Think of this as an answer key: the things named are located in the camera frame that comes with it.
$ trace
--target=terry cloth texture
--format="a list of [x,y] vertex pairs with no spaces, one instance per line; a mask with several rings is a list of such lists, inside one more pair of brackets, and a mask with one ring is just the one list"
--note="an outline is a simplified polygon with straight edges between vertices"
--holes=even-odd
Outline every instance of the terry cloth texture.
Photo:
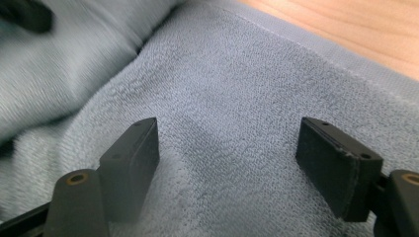
[[300,119],[359,139],[383,156],[386,174],[419,170],[418,92],[239,3],[190,1],[78,115],[17,137],[0,166],[9,167],[2,217],[47,202],[59,176],[97,168],[132,123],[157,117],[161,160],[141,216],[113,224],[113,236],[373,236],[372,215],[335,219],[298,167]]
[[79,110],[179,0],[45,0],[46,35],[0,25],[0,143]]

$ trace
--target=towel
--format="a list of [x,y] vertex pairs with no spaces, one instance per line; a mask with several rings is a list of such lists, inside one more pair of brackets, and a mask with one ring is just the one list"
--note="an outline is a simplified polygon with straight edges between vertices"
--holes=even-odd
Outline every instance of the towel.
[[58,177],[97,168],[132,123],[157,117],[160,164],[139,220],[112,223],[112,236],[373,236],[373,214],[336,219],[297,165],[300,119],[340,127],[384,158],[386,174],[418,171],[418,92],[235,1],[188,1],[80,113],[14,140],[0,159],[10,173],[0,219],[47,202]]
[[78,111],[179,0],[44,0],[53,29],[0,25],[0,143]]

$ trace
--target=black object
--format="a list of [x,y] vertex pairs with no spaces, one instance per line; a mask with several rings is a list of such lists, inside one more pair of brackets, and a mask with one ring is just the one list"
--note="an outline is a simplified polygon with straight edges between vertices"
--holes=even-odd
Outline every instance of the black object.
[[380,173],[382,158],[329,122],[302,118],[296,161],[345,221],[376,216],[376,236],[419,236],[419,174]]
[[52,12],[34,0],[1,0],[0,19],[39,34],[52,27]]
[[61,177],[51,203],[0,225],[1,237],[108,235],[108,220],[135,221],[159,163],[157,119],[133,124],[97,171]]

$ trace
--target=folded fabric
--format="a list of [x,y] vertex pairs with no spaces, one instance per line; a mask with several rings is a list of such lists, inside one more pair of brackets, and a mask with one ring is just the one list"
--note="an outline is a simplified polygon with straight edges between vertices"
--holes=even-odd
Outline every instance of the folded fabric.
[[157,117],[161,160],[141,216],[113,223],[113,236],[372,236],[373,216],[334,218],[298,167],[300,119],[341,127],[383,156],[387,174],[418,170],[417,92],[234,1],[189,1],[75,118],[15,140],[0,207],[12,217],[46,202],[60,175],[98,167],[133,122]]
[[179,0],[44,0],[53,30],[0,26],[0,143],[80,109]]

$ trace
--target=wooden surface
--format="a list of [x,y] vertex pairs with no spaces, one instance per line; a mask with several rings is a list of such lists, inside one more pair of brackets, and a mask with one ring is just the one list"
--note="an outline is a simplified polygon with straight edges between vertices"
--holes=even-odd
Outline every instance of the wooden surface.
[[419,0],[240,1],[419,81]]

